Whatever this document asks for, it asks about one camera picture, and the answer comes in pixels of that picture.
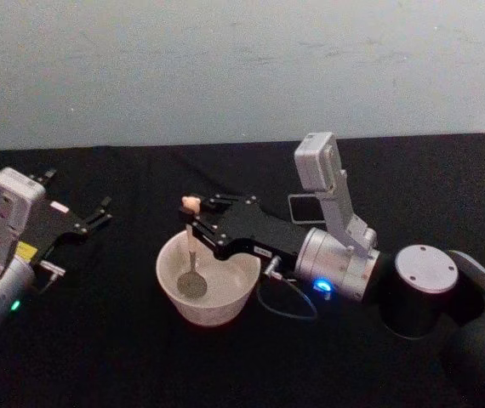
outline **blue led light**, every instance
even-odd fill
[[[321,292],[331,292],[333,290],[331,283],[325,279],[316,279],[314,281],[314,288]]]

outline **white wall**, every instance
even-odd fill
[[[0,0],[0,149],[485,131],[485,1]]]

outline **yellow label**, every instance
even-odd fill
[[[30,246],[29,244],[25,244],[23,241],[19,241],[18,246],[15,249],[15,254],[25,261],[31,262],[32,257],[35,256],[37,251],[38,250],[34,246]]]

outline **black table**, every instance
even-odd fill
[[[297,143],[0,151],[0,169],[57,167],[48,196],[89,213],[112,196],[115,220],[51,259],[66,277],[26,300],[0,331],[0,406],[464,406],[437,352],[441,318],[410,342],[374,308],[317,301],[321,319],[267,313],[252,297],[229,325],[186,323],[155,261],[183,225],[184,193],[253,193],[288,219],[300,192]],[[339,141],[357,214],[379,249],[460,249],[485,265],[485,135]]]

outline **green led light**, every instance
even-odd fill
[[[10,310],[15,312],[19,308],[20,305],[21,305],[21,302],[19,300],[16,300],[15,302],[12,303],[12,307],[10,308]]]

